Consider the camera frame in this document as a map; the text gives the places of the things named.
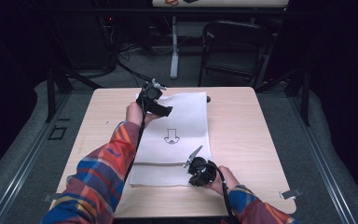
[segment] cable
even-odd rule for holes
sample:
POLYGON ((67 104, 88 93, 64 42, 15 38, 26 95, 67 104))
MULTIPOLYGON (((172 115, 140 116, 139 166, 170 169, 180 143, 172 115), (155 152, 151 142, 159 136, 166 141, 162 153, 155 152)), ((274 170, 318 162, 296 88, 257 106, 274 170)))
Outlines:
MULTIPOLYGON (((142 89, 141 89, 141 93, 142 95, 145 95, 145 85, 143 85, 142 89)), ((144 134, 144 129, 145 129, 145 119, 146 119, 146 114, 147 114, 147 110, 145 109, 145 103, 144 103, 144 97, 141 97, 142 99, 142 122, 141 122, 141 128, 139 129, 139 135, 138 135, 138 141, 137 141, 137 145, 136 145, 136 149, 135 149, 135 155, 138 152, 138 147, 141 144, 141 139, 142 139, 142 135, 144 134)), ((133 166, 133 162, 135 161, 135 158, 131 161, 129 169, 127 170, 127 173, 124 177, 124 183, 127 181, 127 178, 130 174, 131 168, 133 166)))
POLYGON ((223 198, 225 200, 225 206, 226 206, 226 210, 228 212, 228 216, 231 219, 231 223, 233 223, 233 224, 239 223, 239 221, 234 217, 234 215, 232 215, 232 212, 231 212, 231 206, 229 205, 229 200, 228 200, 226 180, 225 180, 225 177, 223 176, 222 171, 220 171, 220 169, 216 165, 211 164, 211 163, 203 163, 203 164, 198 165, 197 167, 202 167, 202 166, 213 167, 217 171, 217 173, 219 173, 220 179, 222 180, 223 198))

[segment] wooden table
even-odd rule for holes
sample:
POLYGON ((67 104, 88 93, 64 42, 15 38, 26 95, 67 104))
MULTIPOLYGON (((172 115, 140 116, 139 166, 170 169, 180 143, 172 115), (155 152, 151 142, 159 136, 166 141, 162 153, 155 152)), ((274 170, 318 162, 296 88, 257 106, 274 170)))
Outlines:
MULTIPOLYGON (((137 89, 99 89, 92 95, 57 192, 63 192, 68 175, 78 162, 107 143, 137 89)), ((280 198, 289 190, 269 129, 251 88, 170 88, 163 92, 206 91, 213 161, 231 169, 238 180, 262 201, 287 214, 296 211, 293 200, 280 198)), ((126 184, 115 217, 215 217, 227 214, 223 197, 196 187, 133 187, 126 184)))

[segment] plaid sleeve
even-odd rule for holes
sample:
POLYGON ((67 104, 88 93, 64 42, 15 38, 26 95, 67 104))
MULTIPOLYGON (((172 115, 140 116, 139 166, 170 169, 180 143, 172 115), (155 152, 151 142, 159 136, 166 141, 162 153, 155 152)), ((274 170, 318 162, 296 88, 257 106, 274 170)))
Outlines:
POLYGON ((293 223, 298 221, 286 215, 284 212, 261 202, 244 185, 238 185, 229 194, 228 200, 235 216, 240 223, 293 223))
POLYGON ((66 190, 42 223, 112 223, 124 188, 124 177, 135 157, 139 126, 124 122, 110 142, 95 149, 67 178, 66 190))

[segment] metal clip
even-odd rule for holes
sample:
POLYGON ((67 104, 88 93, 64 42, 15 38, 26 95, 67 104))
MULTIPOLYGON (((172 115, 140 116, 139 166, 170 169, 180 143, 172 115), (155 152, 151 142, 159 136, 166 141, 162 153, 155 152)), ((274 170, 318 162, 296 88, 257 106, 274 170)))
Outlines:
POLYGON ((300 189, 291 189, 286 192, 279 192, 281 198, 287 200, 287 199, 295 199, 296 197, 300 196, 302 194, 300 189))

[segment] white paper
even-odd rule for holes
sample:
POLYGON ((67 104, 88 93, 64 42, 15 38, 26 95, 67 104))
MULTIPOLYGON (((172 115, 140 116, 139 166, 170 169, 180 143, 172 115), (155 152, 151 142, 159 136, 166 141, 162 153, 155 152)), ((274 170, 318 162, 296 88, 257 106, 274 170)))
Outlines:
POLYGON ((191 175, 183 164, 197 156, 212 159, 208 134, 206 92, 162 96, 159 105, 172 106, 168 117, 153 120, 145 129, 131 170, 130 184, 188 185, 191 175))

